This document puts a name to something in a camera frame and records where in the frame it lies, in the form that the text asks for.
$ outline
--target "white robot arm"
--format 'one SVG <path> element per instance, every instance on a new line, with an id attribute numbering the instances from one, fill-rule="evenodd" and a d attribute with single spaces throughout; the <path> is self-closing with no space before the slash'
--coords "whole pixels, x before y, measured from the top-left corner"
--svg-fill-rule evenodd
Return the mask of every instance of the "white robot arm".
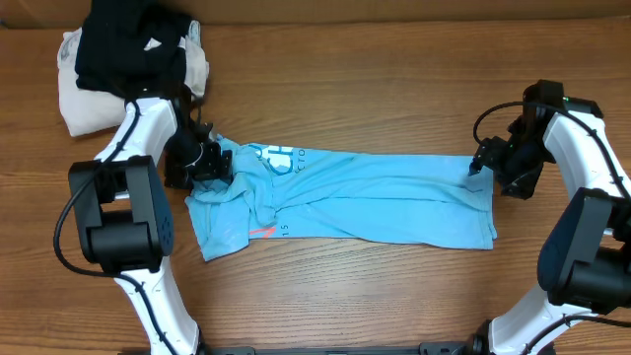
<path id="1" fill-rule="evenodd" d="M 156 163 L 166 151 L 166 184 L 171 186 L 189 187 L 192 178 L 230 175 L 230 152 L 221 154 L 210 139 L 210 127 L 192 122 L 183 105 L 160 98 L 127 104 L 127 115 L 111 142 L 93 161 L 73 165 L 69 174 L 75 192 L 124 143 L 91 188 L 81 193 L 75 214 L 86 259 L 99 263 L 104 272 L 124 275 L 114 280 L 147 332 L 151 355 L 205 354 L 199 327 L 186 311 L 171 269 L 173 217 Z M 127 132 L 128 138 L 121 142 Z M 100 204 L 114 199 L 130 199 L 131 210 L 103 212 Z M 142 285 L 149 305 L 125 277 Z M 166 341 L 156 331 L 150 312 Z"/>
<path id="2" fill-rule="evenodd" d="M 631 189 L 628 176 L 622 170 L 604 134 L 604 120 L 591 113 L 570 111 L 596 131 L 611 157 L 622 183 Z M 595 140 L 584 128 L 560 113 L 555 113 L 543 134 L 543 144 L 552 154 L 568 190 L 570 199 L 580 187 L 598 188 L 609 196 L 622 197 L 613 183 L 611 173 Z M 573 304 L 550 304 L 548 294 L 537 284 L 505 315 L 493 319 L 489 328 L 489 346 L 496 355 L 521 355 L 525 347 L 542 330 L 566 316 L 596 316 L 590 308 Z M 579 320 L 569 322 L 573 326 Z M 532 354 L 539 351 L 570 328 L 557 327 L 535 344 Z"/>

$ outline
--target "black cloth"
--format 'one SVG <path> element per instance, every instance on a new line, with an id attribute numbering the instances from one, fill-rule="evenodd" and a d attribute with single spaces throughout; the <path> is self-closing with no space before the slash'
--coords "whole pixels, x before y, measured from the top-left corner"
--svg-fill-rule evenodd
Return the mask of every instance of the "black cloth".
<path id="1" fill-rule="evenodd" d="M 186 54 L 178 45 L 190 21 L 156 0 L 93 0 L 77 50 L 77 87 L 135 99 L 183 83 Z M 161 44 L 145 50 L 151 38 Z"/>

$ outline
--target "white plastic casing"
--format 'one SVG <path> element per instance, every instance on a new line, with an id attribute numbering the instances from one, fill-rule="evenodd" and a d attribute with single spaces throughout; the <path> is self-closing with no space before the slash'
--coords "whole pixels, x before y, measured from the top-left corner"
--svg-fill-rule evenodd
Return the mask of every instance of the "white plastic casing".
<path id="1" fill-rule="evenodd" d="M 606 147 L 618 174 L 622 177 L 622 183 L 627 190 L 631 190 L 629 178 L 613 154 L 604 134 L 604 120 L 589 113 L 570 113 L 596 130 L 598 138 Z M 594 138 L 570 118 L 555 114 L 543 134 L 543 144 L 561 170 L 570 199 L 579 187 L 600 188 L 610 196 L 621 196 L 613 184 L 609 168 Z"/>
<path id="2" fill-rule="evenodd" d="M 174 347 L 178 355 L 195 354 L 199 340 L 199 328 L 193 318 L 188 315 L 184 303 L 175 284 L 168 256 L 162 260 L 160 270 L 151 273 L 148 269 L 123 271 L 122 274 L 132 277 L 143 285 L 151 307 L 162 332 Z M 122 279 L 114 279 L 125 291 L 136 309 L 138 318 L 142 322 L 149 342 L 151 355 L 172 355 L 167 346 L 160 341 L 158 333 L 151 324 L 147 306 L 135 287 Z"/>
<path id="3" fill-rule="evenodd" d="M 169 101 L 158 98 L 138 99 L 136 103 L 141 113 L 138 123 L 123 150 L 116 155 L 114 161 L 121 162 L 133 156 L 150 155 L 154 159 L 154 164 L 157 165 L 162 151 L 165 149 L 165 144 L 177 130 L 174 108 Z M 107 147 L 95 157 L 95 160 L 106 159 L 129 130 L 136 114 L 133 103 L 127 104 L 126 111 L 127 115 L 118 127 L 116 134 L 107 144 Z"/>
<path id="4" fill-rule="evenodd" d="M 564 315 L 595 316 L 590 309 L 583 307 L 550 305 L 547 293 L 536 285 L 510 311 L 491 321 L 490 350 L 496 355 L 522 355 L 527 343 L 549 325 L 562 319 Z M 579 322 L 579 320 L 573 321 L 572 325 Z M 569 329 L 567 325 L 559 326 L 541 339 L 531 353 L 538 353 L 567 329 Z"/>

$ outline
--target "orange stripe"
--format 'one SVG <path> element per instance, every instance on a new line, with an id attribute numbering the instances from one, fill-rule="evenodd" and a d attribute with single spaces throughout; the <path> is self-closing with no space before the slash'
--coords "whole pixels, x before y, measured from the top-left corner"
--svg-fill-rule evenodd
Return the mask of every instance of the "orange stripe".
<path id="1" fill-rule="evenodd" d="M 250 235 L 255 235 L 255 234 L 258 234 L 258 233 L 265 233 L 263 235 L 263 238 L 264 239 L 268 239 L 269 236 L 274 234 L 274 232 L 276 232 L 276 226 L 270 227 L 270 228 L 261 228 L 259 230 L 254 230 L 254 231 L 249 231 L 249 234 Z"/>

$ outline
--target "light blue t-shirt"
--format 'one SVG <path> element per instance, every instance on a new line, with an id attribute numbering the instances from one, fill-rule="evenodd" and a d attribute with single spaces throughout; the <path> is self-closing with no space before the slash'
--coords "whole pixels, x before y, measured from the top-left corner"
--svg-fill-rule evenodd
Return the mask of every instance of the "light blue t-shirt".
<path id="1" fill-rule="evenodd" d="M 493 248 L 493 175 L 469 177 L 470 157 L 219 143 L 233 151 L 234 180 L 198 182 L 186 198 L 206 260 L 259 238 Z"/>

